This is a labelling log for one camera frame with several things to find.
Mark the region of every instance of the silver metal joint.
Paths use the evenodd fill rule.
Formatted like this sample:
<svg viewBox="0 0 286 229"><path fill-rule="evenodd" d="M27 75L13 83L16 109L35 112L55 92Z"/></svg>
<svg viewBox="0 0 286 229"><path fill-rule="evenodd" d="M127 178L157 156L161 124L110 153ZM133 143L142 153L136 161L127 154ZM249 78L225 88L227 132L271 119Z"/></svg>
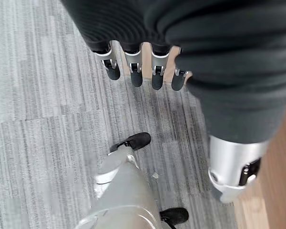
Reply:
<svg viewBox="0 0 286 229"><path fill-rule="evenodd" d="M112 43L110 42L110 50L107 53L99 54L95 53L97 56L97 59L101 61L101 63L104 65L104 67L108 70L108 66L111 65L113 69L117 66L117 61L115 57L115 53L112 48Z"/></svg>
<svg viewBox="0 0 286 229"><path fill-rule="evenodd" d="M138 73L142 70L142 50L140 46L140 50L137 53L127 53L124 52L125 58L127 61L127 65L129 68L129 71L133 73L134 70L136 70Z"/></svg>
<svg viewBox="0 0 286 229"><path fill-rule="evenodd" d="M183 74L183 78L185 78L188 75L188 71L181 71L179 68L175 68L175 75L179 76L179 74L182 73Z"/></svg>
<svg viewBox="0 0 286 229"><path fill-rule="evenodd" d="M232 202L256 179L268 144L269 141L241 144L210 137L208 174L212 185L221 193L221 202Z"/></svg>
<svg viewBox="0 0 286 229"><path fill-rule="evenodd" d="M158 56L158 55L154 54L154 52L152 51L152 70L153 70L153 75L156 75L156 73L158 73L157 72L157 67L161 67L160 68L160 75L161 76L164 75L164 71L166 69L168 56L169 56L169 52L166 55L164 55L164 56Z"/></svg>

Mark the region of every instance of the gray carpet tile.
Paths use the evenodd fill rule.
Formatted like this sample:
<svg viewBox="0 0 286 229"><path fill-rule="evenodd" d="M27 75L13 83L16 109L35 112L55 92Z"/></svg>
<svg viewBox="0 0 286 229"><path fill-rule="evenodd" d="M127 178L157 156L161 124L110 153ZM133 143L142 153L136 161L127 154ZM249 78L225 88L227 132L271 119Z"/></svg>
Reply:
<svg viewBox="0 0 286 229"><path fill-rule="evenodd" d="M185 88L134 88L122 68L112 82L59 1L0 0L0 229L73 228L110 145L141 131L159 209L185 206L181 229L237 228L233 205L210 196L204 119Z"/></svg>
<svg viewBox="0 0 286 229"><path fill-rule="evenodd" d="M236 228L234 207L210 196L201 133L190 137L191 129L178 130L187 118L176 120L178 128L159 121L147 105L131 109L135 125L111 123L109 109L1 123L0 228L73 228L97 199L93 174L109 146L140 131L152 135L137 157L159 209L186 207L191 217L179 228ZM176 110L172 103L167 113ZM192 119L193 129L203 129L199 119ZM178 137L167 135L169 128Z"/></svg>

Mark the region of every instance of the black fingertip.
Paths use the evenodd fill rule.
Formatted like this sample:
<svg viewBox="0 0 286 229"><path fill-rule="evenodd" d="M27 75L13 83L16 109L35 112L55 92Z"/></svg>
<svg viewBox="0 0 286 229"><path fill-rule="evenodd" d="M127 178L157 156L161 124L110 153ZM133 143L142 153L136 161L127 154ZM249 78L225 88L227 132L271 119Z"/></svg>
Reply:
<svg viewBox="0 0 286 229"><path fill-rule="evenodd" d="M142 72L130 73L130 77L132 79L133 86L140 87L142 85L142 82L143 82Z"/></svg>

